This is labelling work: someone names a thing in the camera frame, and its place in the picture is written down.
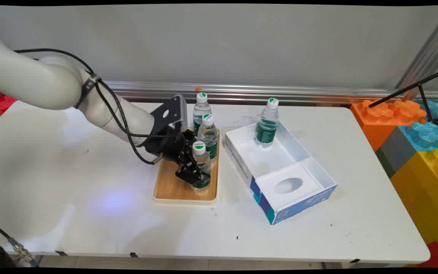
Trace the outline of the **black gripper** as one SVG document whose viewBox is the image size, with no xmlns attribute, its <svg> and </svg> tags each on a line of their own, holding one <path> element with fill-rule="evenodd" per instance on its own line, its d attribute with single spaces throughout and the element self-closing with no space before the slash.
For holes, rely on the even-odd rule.
<svg viewBox="0 0 438 274">
<path fill-rule="evenodd" d="M 194 159 L 192 146 L 188 146 L 189 130 L 164 129 L 162 133 L 164 135 L 150 136 L 142 143 L 146 152 L 156 156 L 154 160 L 144 162 L 155 165 L 162 159 L 170 160 L 178 164 L 176 177 L 189 185 L 203 188 L 203 184 L 209 183 L 210 174 L 200 170 Z"/>
</svg>

